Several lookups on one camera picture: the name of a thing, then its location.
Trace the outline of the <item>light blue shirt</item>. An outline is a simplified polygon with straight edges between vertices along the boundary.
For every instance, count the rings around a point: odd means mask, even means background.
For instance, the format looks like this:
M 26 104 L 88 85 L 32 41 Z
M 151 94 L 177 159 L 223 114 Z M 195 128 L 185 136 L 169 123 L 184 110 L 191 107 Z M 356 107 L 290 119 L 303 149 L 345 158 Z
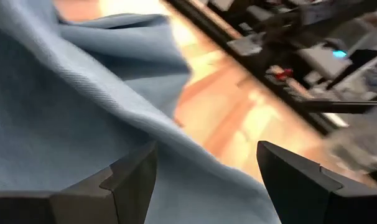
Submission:
M 144 224 L 281 224 L 262 184 L 175 124 L 189 76 L 166 16 L 0 0 L 0 191 L 60 191 L 155 141 Z

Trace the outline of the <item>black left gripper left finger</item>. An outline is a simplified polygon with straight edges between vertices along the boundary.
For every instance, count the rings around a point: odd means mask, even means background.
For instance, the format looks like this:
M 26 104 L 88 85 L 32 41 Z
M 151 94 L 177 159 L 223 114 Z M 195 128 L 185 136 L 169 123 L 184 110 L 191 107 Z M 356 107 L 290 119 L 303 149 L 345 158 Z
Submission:
M 60 191 L 0 191 L 0 224 L 144 224 L 156 176 L 151 141 Z

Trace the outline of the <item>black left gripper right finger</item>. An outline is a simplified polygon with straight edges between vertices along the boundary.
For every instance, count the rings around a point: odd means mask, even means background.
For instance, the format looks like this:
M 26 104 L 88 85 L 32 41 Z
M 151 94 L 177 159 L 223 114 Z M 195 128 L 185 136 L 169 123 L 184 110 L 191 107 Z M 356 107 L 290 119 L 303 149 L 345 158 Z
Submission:
M 268 141 L 256 157 L 282 224 L 377 224 L 377 189 Z

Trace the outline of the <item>crumpled clear plastic bag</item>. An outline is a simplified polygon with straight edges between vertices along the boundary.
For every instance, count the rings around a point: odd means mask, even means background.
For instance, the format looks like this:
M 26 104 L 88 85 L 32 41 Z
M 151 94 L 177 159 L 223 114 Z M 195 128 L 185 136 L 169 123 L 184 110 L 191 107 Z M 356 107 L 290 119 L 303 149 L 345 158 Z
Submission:
M 323 146 L 338 164 L 349 170 L 377 171 L 377 123 L 336 130 L 325 138 Z

